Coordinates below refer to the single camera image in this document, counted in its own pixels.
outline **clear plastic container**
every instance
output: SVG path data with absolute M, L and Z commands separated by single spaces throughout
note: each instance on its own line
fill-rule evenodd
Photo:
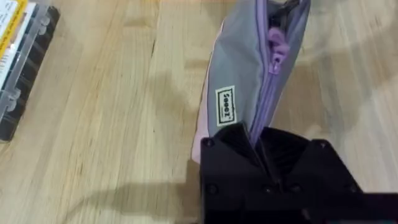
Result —
M 18 1 L 0 3 L 0 35 L 2 40 L 15 15 Z M 52 6 L 28 2 L 9 38 L 0 60 L 0 141 L 12 139 L 33 87 L 44 55 L 59 20 L 58 10 Z

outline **wooden surface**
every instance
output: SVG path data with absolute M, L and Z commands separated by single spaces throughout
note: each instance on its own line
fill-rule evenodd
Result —
M 0 223 L 195 220 L 190 147 L 232 3 L 53 4 L 62 19 L 15 138 L 0 147 Z M 398 191 L 397 4 L 313 0 L 274 121 L 329 139 L 366 191 Z

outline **screw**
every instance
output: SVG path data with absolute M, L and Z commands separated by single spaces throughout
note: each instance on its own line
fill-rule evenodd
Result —
M 213 140 L 207 139 L 207 140 L 206 140 L 206 146 L 207 146 L 207 147 L 212 147 L 212 146 L 214 146 Z
M 356 193 L 358 190 L 357 190 L 357 188 L 356 188 L 356 186 L 353 184 L 353 185 L 351 185 L 350 187 L 349 187 L 349 190 L 352 192 L 352 193 Z
M 299 193 L 299 192 L 301 192 L 303 189 L 302 189 L 298 184 L 294 184 L 293 186 L 290 187 L 290 190 L 291 190 L 292 192 Z
M 215 184 L 207 185 L 207 192 L 211 195 L 215 195 L 218 193 L 218 188 Z
M 263 189 L 263 191 L 265 191 L 265 193 L 267 193 L 267 194 L 272 194 L 272 192 L 273 192 L 272 188 L 269 187 L 269 186 L 266 186 L 266 185 L 263 186 L 262 189 Z

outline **pink lining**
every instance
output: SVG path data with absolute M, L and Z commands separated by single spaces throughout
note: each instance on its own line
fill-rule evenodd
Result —
M 224 25 L 224 22 L 221 25 L 221 29 L 217 34 L 216 40 L 218 39 L 218 37 L 220 36 L 220 34 L 223 30 L 223 25 Z M 200 107 L 199 107 L 197 132 L 195 134 L 195 137 L 193 138 L 193 144 L 192 144 L 192 159 L 197 163 L 200 163 L 200 141 L 203 138 L 209 137 L 207 96 L 208 96 L 209 69 L 210 69 L 212 57 L 213 57 L 213 53 L 211 53 L 209 66 L 207 68 L 205 85 L 203 86 L 201 103 L 200 103 Z

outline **black holder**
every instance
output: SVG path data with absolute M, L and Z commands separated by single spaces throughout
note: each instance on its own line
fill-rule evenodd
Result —
M 397 194 L 364 194 L 328 141 L 265 128 L 253 149 L 242 124 L 201 142 L 202 223 L 398 219 Z

